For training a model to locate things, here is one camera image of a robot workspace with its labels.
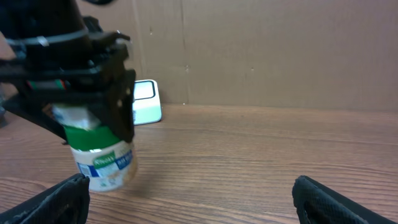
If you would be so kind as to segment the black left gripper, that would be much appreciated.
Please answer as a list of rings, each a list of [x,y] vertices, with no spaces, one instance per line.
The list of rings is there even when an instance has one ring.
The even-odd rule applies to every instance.
[[[129,36],[105,32],[71,0],[2,0],[1,34],[14,53],[1,60],[1,83],[16,89],[2,104],[6,111],[66,144],[63,126],[44,112],[44,103],[90,103],[102,125],[132,142],[136,71],[124,66]]]

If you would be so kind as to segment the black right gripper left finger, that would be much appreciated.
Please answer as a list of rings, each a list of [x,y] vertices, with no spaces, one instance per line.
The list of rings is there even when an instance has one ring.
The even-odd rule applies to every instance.
[[[77,173],[1,214],[1,224],[85,224],[90,178]]]

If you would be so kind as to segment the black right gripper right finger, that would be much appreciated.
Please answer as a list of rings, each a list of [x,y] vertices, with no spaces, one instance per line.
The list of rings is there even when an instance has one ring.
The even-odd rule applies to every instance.
[[[300,224],[396,224],[305,175],[292,197]]]

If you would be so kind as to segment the green lid Knorr jar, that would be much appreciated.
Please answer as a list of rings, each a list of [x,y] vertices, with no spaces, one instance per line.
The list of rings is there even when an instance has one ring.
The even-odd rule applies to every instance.
[[[90,178],[90,190],[116,190],[135,177],[134,145],[116,137],[87,108],[55,104],[52,113],[64,128],[78,170]]]

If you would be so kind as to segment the white barcode scanner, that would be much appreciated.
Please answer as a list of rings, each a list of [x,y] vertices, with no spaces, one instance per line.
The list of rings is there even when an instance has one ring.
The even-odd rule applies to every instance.
[[[162,119],[159,89],[155,80],[135,81],[133,96],[132,112],[135,126],[156,123]]]

